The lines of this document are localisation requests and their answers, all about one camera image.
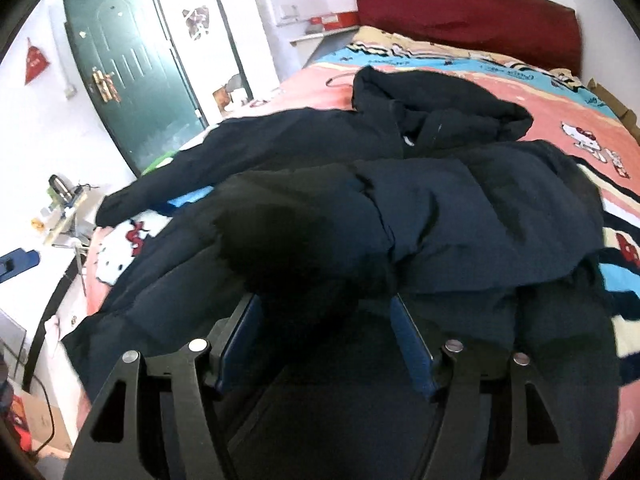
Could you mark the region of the green metal door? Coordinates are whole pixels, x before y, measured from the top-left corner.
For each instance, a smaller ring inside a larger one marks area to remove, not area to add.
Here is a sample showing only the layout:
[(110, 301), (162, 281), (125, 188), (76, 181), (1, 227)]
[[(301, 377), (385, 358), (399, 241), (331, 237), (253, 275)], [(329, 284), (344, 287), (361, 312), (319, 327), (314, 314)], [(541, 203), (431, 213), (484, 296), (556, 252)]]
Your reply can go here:
[(63, 0), (63, 6), (79, 75), (134, 174), (205, 129), (154, 0)]

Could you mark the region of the white wall shelf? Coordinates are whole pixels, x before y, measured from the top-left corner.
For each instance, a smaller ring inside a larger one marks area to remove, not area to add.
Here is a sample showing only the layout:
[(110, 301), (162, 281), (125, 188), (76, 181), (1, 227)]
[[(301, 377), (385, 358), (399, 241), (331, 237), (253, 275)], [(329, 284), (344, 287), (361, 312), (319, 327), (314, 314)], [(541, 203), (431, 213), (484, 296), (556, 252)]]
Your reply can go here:
[(316, 62), (318, 58), (328, 55), (336, 50), (346, 47), (352, 37), (358, 32), (359, 26), (354, 25), (341, 29), (315, 32), (290, 40), (290, 45), (295, 50), (297, 61), (302, 67)]

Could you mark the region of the black puffer jacket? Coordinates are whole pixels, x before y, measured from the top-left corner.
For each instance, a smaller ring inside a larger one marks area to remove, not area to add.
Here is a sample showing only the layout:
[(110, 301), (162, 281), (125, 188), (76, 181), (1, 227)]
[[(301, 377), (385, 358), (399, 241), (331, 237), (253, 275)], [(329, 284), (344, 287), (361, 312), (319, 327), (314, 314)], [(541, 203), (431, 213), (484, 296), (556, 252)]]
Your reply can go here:
[(110, 291), (63, 340), (93, 406), (119, 358), (174, 353), (246, 295), (260, 323), (215, 404), (235, 479), (415, 479), (436, 406), (392, 326), (400, 297), (449, 336), (530, 356), (585, 478), (614, 437), (620, 367), (598, 188), (533, 117), (439, 73), (356, 73), (349, 110), (223, 122), (107, 196)]

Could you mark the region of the brown cardboard pieces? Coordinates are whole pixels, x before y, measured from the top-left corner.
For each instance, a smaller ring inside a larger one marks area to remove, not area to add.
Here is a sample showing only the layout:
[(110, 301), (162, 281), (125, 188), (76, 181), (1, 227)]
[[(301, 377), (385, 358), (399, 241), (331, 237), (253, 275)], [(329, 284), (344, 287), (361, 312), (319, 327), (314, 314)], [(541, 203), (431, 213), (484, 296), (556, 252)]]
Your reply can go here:
[(591, 78), (590, 81), (588, 81), (587, 88), (601, 101), (605, 102), (617, 119), (629, 131), (634, 140), (640, 143), (640, 128), (637, 114), (595, 79)]

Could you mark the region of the red box on shelf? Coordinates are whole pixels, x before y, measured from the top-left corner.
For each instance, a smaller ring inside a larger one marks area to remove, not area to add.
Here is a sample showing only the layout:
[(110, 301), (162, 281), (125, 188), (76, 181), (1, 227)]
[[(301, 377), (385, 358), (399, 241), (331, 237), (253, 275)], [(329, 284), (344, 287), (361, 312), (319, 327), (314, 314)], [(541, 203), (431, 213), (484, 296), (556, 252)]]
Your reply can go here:
[(358, 26), (359, 23), (360, 19), (357, 11), (329, 13), (310, 18), (305, 32), (307, 35), (332, 32), (332, 30)]

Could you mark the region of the dark red headboard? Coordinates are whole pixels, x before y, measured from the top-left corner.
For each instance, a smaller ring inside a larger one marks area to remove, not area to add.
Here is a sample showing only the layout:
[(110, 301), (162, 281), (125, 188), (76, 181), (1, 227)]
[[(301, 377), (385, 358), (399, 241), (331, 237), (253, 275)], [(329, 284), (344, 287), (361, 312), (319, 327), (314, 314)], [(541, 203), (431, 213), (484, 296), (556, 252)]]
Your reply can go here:
[(413, 40), (582, 71), (574, 9), (551, 0), (357, 0), (360, 23)]

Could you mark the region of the cluttered side table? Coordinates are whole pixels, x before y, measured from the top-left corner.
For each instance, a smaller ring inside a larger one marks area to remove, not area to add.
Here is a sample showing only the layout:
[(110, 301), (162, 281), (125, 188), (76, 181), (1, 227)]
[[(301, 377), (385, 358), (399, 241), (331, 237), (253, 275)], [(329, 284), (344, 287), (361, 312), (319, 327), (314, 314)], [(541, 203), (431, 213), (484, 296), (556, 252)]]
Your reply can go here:
[(38, 243), (70, 248), (85, 255), (96, 228), (96, 212), (104, 199), (103, 191), (88, 183), (71, 184), (58, 174), (51, 174), (47, 199), (50, 204), (32, 219)]

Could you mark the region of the green plastic stool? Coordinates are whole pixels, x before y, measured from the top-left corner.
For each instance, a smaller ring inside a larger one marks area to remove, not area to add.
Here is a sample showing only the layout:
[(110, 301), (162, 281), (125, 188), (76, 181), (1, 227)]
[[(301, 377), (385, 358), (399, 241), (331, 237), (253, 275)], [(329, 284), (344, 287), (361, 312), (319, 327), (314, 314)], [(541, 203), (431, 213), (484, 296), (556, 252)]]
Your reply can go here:
[(142, 171), (141, 173), (142, 176), (149, 174), (155, 169), (158, 169), (160, 167), (170, 164), (174, 160), (175, 154), (176, 152), (169, 152), (169, 153), (163, 154), (163, 156), (160, 156), (158, 159), (155, 159), (154, 162), (151, 162), (149, 166), (147, 166), (145, 170)]

